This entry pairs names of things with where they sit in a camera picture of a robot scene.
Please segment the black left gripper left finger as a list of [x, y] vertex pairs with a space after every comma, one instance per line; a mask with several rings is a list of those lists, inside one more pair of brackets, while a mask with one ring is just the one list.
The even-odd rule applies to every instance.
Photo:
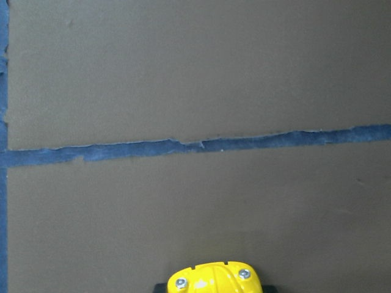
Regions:
[[158, 283], [153, 288], [153, 293], [166, 293], [167, 292], [167, 284], [166, 283]]

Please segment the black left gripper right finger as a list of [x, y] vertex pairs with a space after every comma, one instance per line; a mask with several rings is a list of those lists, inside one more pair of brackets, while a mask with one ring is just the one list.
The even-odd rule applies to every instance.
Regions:
[[263, 293], [279, 293], [277, 288], [274, 285], [263, 285], [262, 286]]

